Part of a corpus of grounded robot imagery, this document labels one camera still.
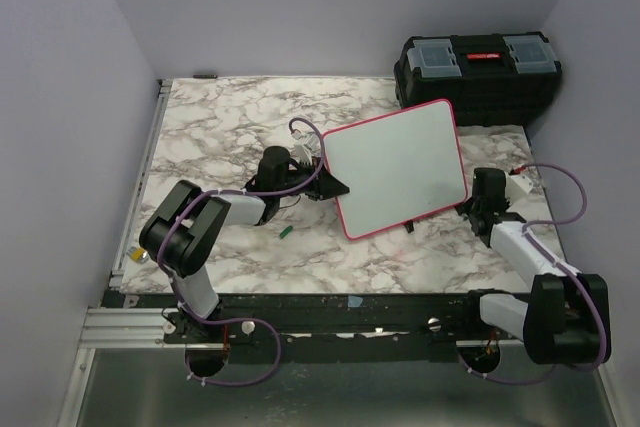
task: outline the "whiteboard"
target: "whiteboard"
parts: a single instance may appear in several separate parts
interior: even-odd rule
[[[453,109],[436,100],[324,134],[327,169],[355,240],[454,207],[467,197]]]

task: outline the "black clamp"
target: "black clamp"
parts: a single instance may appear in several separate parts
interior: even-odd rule
[[[500,222],[525,222],[516,212],[507,212],[509,201],[505,196],[507,177],[503,170],[479,167],[473,171],[471,197],[456,207],[466,215],[471,230],[487,247],[491,243],[491,230]]]
[[[316,170],[320,159],[315,157],[313,163],[299,163],[291,158],[291,153],[280,146],[267,147],[258,164],[258,172],[244,186],[247,192],[279,192],[300,185]],[[344,185],[322,167],[318,176],[302,189],[288,195],[304,194],[311,200],[328,200],[349,193]],[[264,197],[266,207],[258,225],[269,222],[280,208],[281,197]]]

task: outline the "marble surface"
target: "marble surface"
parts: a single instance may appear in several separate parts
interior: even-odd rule
[[[287,122],[302,116],[325,131],[397,110],[392,79],[256,77],[173,82],[144,192],[135,239],[155,208],[180,179],[203,189],[239,188],[251,178],[270,145],[292,148]],[[531,161],[521,127],[459,129],[465,174],[475,167],[509,170]],[[548,219],[540,179],[513,210],[526,219]],[[288,198],[282,205],[292,204]],[[293,231],[278,234],[288,225]],[[556,253],[555,229],[536,234]],[[499,255],[473,236],[469,223],[449,210],[415,225],[349,241],[334,201],[300,202],[262,227],[232,226],[219,236],[206,264],[223,293],[466,292],[473,288],[525,291]],[[121,291],[170,292],[153,261],[127,259]]]

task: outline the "green object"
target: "green object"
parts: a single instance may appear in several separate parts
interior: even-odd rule
[[[281,239],[284,239],[287,235],[289,235],[289,232],[291,232],[292,230],[293,230],[293,225],[290,225],[289,227],[284,229],[282,232],[280,232],[280,235],[278,237],[280,237]]]

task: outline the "toolbox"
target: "toolbox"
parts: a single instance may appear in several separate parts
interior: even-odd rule
[[[457,125],[526,125],[562,78],[540,32],[411,37],[393,70],[402,108],[448,99]]]

